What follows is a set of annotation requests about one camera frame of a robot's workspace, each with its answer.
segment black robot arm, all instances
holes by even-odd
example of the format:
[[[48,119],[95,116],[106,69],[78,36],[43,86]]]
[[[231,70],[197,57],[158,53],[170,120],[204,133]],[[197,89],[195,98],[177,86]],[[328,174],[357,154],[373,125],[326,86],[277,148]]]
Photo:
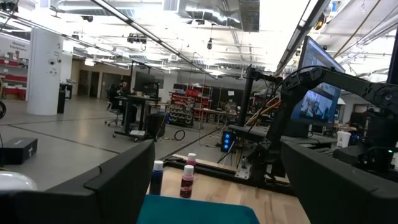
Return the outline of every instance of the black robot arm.
[[[385,83],[371,83],[334,68],[315,67],[287,77],[280,90],[281,105],[275,115],[267,136],[259,143],[256,151],[249,156],[255,164],[280,163],[280,138],[290,120],[295,105],[303,99],[308,90],[321,83],[347,90],[389,113],[391,119],[398,115],[398,86]],[[274,168],[272,174],[284,176],[284,170]]]

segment white bottle cap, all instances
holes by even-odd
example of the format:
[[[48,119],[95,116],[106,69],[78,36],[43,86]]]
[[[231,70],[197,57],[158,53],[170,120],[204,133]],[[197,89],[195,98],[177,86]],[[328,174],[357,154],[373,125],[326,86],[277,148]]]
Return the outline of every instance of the white bottle cap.
[[[185,165],[185,167],[184,167],[184,175],[193,176],[193,165]]]
[[[188,161],[195,161],[197,155],[195,153],[188,153]]]
[[[154,170],[162,171],[163,170],[163,161],[155,161]]]

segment monitor screen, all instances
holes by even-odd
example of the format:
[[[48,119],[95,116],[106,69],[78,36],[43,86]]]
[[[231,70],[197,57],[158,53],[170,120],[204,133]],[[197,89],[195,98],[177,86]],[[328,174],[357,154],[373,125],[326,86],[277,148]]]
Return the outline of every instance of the monitor screen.
[[[337,71],[345,72],[332,56],[326,53],[311,37],[306,36],[298,68],[310,65],[335,67]],[[339,96],[339,88],[321,83],[308,91],[303,100],[297,103],[292,113],[292,119],[307,124],[330,126],[335,119]]]

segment concrete floor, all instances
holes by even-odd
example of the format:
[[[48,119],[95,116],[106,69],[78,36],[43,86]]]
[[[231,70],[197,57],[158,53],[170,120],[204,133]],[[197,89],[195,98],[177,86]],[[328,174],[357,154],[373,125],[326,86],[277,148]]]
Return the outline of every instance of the concrete floor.
[[[66,102],[64,114],[56,116],[29,115],[24,101],[5,100],[4,103],[7,114],[0,120],[3,141],[14,137],[39,139],[34,157],[23,165],[6,168],[33,178],[40,190],[71,179],[138,144],[124,136],[112,138],[113,131],[119,128],[104,124],[104,120],[114,117],[106,111],[105,101],[75,98]],[[157,142],[156,158],[171,154],[215,130],[212,124],[205,124],[201,131],[198,127],[198,124],[194,128],[167,125],[165,137],[172,139],[179,129],[184,129],[186,136],[181,141]]]

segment teal mat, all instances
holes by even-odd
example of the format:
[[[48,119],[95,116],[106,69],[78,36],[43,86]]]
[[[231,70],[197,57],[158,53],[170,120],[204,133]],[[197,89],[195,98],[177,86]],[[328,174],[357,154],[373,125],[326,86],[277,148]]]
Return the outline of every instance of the teal mat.
[[[137,223],[259,224],[259,220],[251,208],[241,205],[146,195]]]

